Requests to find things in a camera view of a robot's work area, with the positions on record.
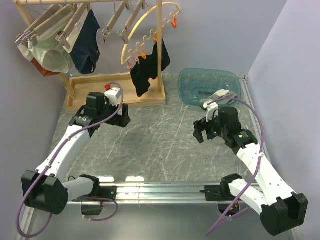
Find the grey and cream underwear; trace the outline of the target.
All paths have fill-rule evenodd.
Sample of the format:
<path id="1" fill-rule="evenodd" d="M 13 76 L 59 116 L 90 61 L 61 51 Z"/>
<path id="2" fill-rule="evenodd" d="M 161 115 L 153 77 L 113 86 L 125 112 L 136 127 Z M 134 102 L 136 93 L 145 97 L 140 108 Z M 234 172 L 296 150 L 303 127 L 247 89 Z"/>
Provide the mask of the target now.
<path id="1" fill-rule="evenodd" d="M 220 89 L 220 90 L 216 91 L 214 94 L 212 94 L 211 96 L 201 99 L 199 102 L 200 103 L 205 103 L 207 101 L 213 101 L 213 100 L 225 99 L 225 98 L 237 99 L 238 95 L 233 91 Z M 218 104 L 219 105 L 231 105 L 234 102 L 235 101 L 232 100 L 232 99 L 225 99 L 225 100 L 219 101 Z"/>

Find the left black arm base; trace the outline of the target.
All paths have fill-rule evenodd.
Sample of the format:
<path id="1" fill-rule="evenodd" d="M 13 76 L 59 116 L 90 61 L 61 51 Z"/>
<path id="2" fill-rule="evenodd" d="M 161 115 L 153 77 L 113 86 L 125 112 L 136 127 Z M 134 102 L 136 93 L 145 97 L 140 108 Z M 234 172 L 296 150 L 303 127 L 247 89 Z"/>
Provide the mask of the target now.
<path id="1" fill-rule="evenodd" d="M 98 195 L 91 199 L 95 204 L 82 204 L 81 213 L 85 218 L 89 219 L 92 216 L 99 216 L 104 209 L 104 203 L 113 203 L 116 201 L 117 187 L 116 186 L 100 186 Z"/>

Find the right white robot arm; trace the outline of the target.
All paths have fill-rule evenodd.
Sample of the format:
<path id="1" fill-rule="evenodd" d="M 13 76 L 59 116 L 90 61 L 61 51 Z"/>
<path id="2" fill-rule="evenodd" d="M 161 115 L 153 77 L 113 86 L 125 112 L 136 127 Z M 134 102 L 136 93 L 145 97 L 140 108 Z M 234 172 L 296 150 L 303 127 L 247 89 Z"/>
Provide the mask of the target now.
<path id="1" fill-rule="evenodd" d="M 253 133 L 241 127 L 238 111 L 234 107 L 215 110 L 215 117 L 203 118 L 193 123 L 193 136 L 204 142 L 203 132 L 212 140 L 220 137 L 227 147 L 252 173 L 260 190 L 248 186 L 238 174 L 222 178 L 220 194 L 226 200 L 242 200 L 260 217 L 265 230 L 272 236 L 301 226 L 306 217 L 308 200 L 303 193 L 296 193 L 277 173 L 261 152 Z"/>

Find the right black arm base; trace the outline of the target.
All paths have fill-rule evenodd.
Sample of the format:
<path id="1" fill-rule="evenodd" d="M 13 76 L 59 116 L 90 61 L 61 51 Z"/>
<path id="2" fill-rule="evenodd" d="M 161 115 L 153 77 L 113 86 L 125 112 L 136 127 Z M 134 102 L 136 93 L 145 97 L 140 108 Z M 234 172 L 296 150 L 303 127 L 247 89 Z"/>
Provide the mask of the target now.
<path id="1" fill-rule="evenodd" d="M 221 214 L 223 214 L 229 206 L 229 204 L 221 202 L 232 202 L 235 199 L 230 191 L 221 185 L 205 185 L 204 190 L 200 190 L 199 192 L 205 195 L 205 200 L 207 202 L 219 202 L 217 207 Z"/>

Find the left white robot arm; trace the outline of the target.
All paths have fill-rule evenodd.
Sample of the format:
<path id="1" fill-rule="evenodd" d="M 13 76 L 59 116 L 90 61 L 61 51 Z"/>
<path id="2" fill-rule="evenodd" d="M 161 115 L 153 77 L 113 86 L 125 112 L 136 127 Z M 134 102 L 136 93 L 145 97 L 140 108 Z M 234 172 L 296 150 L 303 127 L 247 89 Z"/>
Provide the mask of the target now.
<path id="1" fill-rule="evenodd" d="M 63 138 L 47 159 L 35 171 L 23 174 L 23 205 L 59 215 L 70 201 L 80 197 L 96 201 L 100 197 L 97 177 L 83 174 L 72 181 L 63 180 L 79 151 L 101 124 L 125 128 L 130 123 L 128 105 L 123 100 L 124 93 L 119 87 L 87 95 L 85 105 L 71 118 Z"/>

